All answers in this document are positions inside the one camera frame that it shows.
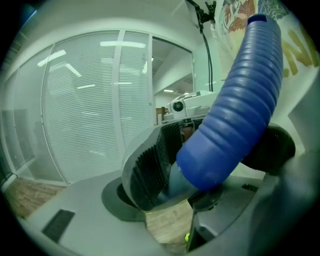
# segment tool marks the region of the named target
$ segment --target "white surface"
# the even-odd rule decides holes
[[[190,74],[192,74],[191,53],[175,47],[153,76],[153,93],[163,91]]]
[[[213,73],[213,91],[218,93],[224,84],[221,81],[221,63],[216,49],[216,42],[213,38],[207,38]],[[209,68],[208,68],[208,54],[205,43],[202,43],[196,50],[192,52],[193,62],[193,83],[195,91],[209,91]]]
[[[155,107],[161,108],[161,107],[167,107],[167,105],[174,100],[177,95],[174,95],[170,92],[159,92],[155,96]]]
[[[6,77],[53,43],[92,31],[136,30],[192,51],[203,42],[198,29],[188,16],[171,14],[172,11],[147,1],[48,0],[23,28],[27,43],[20,49]]]
[[[160,125],[162,123],[162,114],[158,114],[157,116],[157,124]]]
[[[60,209],[75,212],[59,244],[82,256],[166,255],[145,223],[120,221],[105,209],[102,191],[120,175],[117,171],[79,181],[57,194],[27,221],[42,230]]]

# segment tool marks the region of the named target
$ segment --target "cable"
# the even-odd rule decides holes
[[[206,52],[207,52],[207,55],[208,55],[209,91],[213,92],[214,91],[214,88],[213,88],[214,75],[213,75],[213,68],[212,68],[212,61],[211,61],[211,54],[210,54],[209,44],[208,44],[207,38],[206,38],[203,30],[201,31],[201,34],[203,36]]]

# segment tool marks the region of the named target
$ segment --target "mural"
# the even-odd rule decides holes
[[[245,36],[248,18],[255,14],[265,14],[277,21],[281,29],[285,78],[299,72],[298,63],[305,67],[319,66],[316,48],[299,21],[279,0],[224,0],[217,28],[226,42],[233,58]]]
[[[278,19],[289,14],[288,8],[278,0],[259,0],[257,12],[259,14],[268,15],[275,21],[278,21]]]

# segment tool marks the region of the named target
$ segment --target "floor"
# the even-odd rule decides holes
[[[63,186],[48,185],[16,178],[4,192],[12,211],[26,219],[40,206],[64,189]]]
[[[4,194],[13,212],[26,219],[63,189],[61,186],[16,178]],[[179,256],[186,250],[185,236],[190,230],[192,216],[192,208],[188,201],[184,201],[170,208],[148,213],[146,226],[155,240],[163,244],[171,255]]]

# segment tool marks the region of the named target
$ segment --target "hose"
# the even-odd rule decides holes
[[[253,15],[208,115],[176,156],[192,185],[214,188],[250,153],[268,127],[282,78],[280,28],[271,17]]]

